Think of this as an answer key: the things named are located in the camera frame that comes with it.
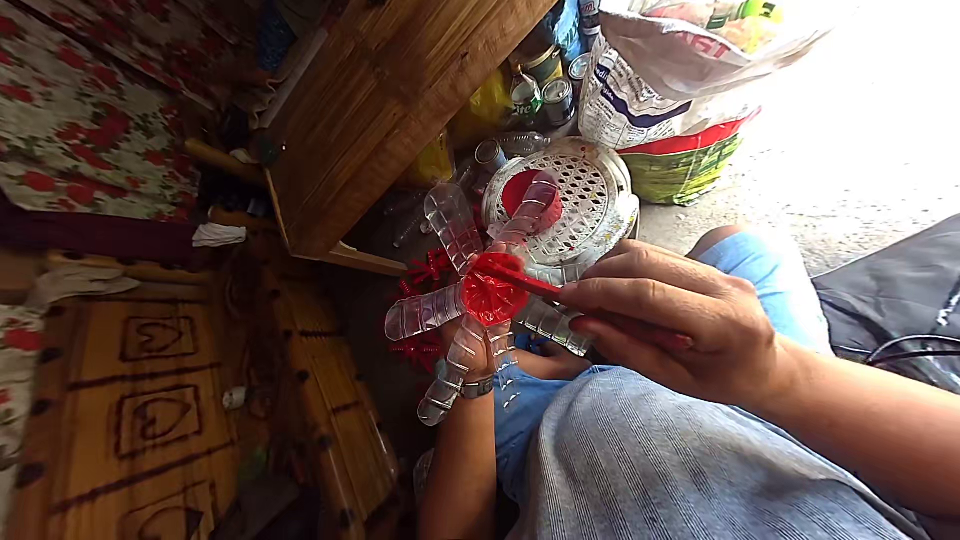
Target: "wristwatch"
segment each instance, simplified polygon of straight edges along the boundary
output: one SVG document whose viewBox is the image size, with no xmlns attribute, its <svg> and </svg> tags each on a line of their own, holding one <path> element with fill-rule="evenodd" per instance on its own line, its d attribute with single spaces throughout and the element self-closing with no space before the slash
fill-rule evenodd
<svg viewBox="0 0 960 540">
<path fill-rule="evenodd" d="M 460 395 L 468 400 L 475 400 L 493 392 L 493 375 L 477 382 L 464 382 L 460 387 Z"/>
</svg>

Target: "red plastic flower center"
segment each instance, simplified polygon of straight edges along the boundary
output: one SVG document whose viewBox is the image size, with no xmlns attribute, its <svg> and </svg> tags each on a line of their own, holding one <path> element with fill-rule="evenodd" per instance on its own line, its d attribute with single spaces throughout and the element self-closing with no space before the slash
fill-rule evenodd
<svg viewBox="0 0 960 540">
<path fill-rule="evenodd" d="M 506 253 L 485 253 L 480 256 L 474 267 L 482 264 L 497 264 L 523 272 L 523 261 Z M 464 277 L 464 288 L 461 298 L 469 314 L 476 317 L 485 326 L 492 326 L 514 318 L 524 306 L 530 294 L 509 283 L 502 282 L 476 271 Z"/>
</svg>

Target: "paintbrush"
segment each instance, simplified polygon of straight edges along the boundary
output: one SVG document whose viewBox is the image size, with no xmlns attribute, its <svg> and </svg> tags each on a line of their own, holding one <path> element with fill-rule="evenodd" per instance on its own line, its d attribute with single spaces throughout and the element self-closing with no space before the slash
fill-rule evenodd
<svg viewBox="0 0 960 540">
<path fill-rule="evenodd" d="M 551 302 L 560 304 L 560 288 L 548 282 L 542 282 L 536 278 L 527 276 L 520 272 L 504 268 L 492 261 L 480 258 L 474 272 L 487 274 L 503 282 L 507 282 L 515 287 L 519 287 L 531 294 L 536 294 Z M 687 351 L 693 348 L 693 338 L 688 335 L 671 331 L 657 325 L 644 321 L 639 321 L 620 313 L 614 313 L 605 309 L 592 309 L 583 312 L 589 317 L 599 319 L 621 329 L 628 335 L 632 335 L 642 341 L 658 345 L 667 351 Z"/>
</svg>

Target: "left hand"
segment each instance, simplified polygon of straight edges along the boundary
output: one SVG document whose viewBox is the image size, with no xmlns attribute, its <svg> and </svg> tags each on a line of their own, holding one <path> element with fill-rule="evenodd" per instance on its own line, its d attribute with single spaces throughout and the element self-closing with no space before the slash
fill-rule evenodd
<svg viewBox="0 0 960 540">
<path fill-rule="evenodd" d="M 441 350 L 449 355 L 450 347 L 456 347 L 454 340 L 459 340 L 460 346 L 474 351 L 474 355 L 459 355 L 455 358 L 455 361 L 469 368 L 470 371 L 467 373 L 465 381 L 476 382 L 492 375 L 493 372 L 496 371 L 496 362 L 490 351 L 490 342 L 487 340 L 486 331 L 479 332 L 483 339 L 478 340 L 463 328 L 463 319 L 469 316 L 470 315 L 463 315 L 457 317 L 440 327 Z M 483 327 L 483 325 L 475 320 L 473 324 L 480 328 Z"/>
</svg>

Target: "wooden cabinet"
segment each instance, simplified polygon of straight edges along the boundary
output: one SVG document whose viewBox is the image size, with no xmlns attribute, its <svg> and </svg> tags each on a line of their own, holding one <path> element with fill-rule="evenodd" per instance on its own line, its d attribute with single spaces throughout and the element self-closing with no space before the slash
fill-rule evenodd
<svg viewBox="0 0 960 540">
<path fill-rule="evenodd" d="M 355 255 L 340 239 L 553 4 L 351 0 L 268 129 L 290 253 Z"/>
</svg>

